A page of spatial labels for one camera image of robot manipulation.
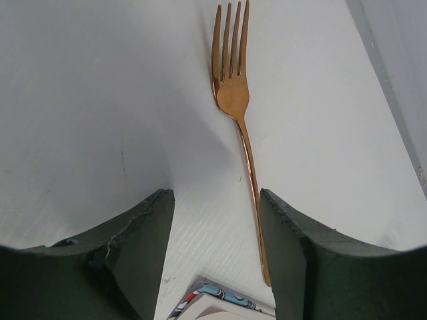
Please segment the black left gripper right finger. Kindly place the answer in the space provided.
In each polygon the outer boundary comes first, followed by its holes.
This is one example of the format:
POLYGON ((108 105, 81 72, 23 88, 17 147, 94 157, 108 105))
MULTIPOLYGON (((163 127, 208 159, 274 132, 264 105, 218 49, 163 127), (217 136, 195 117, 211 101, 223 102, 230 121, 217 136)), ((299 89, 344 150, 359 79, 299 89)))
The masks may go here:
POLYGON ((278 319, 425 319, 426 248, 396 251, 344 235, 260 192, 278 319))

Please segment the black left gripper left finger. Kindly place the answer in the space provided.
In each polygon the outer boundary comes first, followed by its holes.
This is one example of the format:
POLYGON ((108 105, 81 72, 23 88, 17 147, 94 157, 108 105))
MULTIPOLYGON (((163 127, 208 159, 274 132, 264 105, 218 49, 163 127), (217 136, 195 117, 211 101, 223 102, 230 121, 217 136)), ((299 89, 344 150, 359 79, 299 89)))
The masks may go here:
POLYGON ((174 207, 160 189, 50 247, 2 247, 1 318, 153 319, 174 207))

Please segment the patterned white placemat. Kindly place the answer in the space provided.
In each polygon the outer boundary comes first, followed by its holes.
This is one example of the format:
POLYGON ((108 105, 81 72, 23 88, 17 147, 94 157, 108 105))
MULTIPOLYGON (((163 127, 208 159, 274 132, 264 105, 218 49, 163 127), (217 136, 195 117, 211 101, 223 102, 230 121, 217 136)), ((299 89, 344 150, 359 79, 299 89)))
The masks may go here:
POLYGON ((271 305, 198 275, 168 318, 275 319, 276 311, 271 305))

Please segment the rose gold fork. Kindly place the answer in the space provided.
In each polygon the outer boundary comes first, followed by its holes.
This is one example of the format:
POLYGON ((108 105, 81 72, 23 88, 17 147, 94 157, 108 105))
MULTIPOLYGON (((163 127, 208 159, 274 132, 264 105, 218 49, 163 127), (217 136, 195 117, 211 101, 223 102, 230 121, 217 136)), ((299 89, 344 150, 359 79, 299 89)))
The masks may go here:
POLYGON ((254 200, 262 277, 264 283, 271 287, 272 281, 260 220, 260 190, 245 122, 250 102, 246 67, 250 2, 246 1, 245 7, 242 7, 241 2, 238 3, 233 25, 231 24, 231 14, 232 4, 228 3, 224 30, 221 30, 222 6, 218 5, 211 44, 211 86, 217 107, 236 122, 242 139, 254 200))

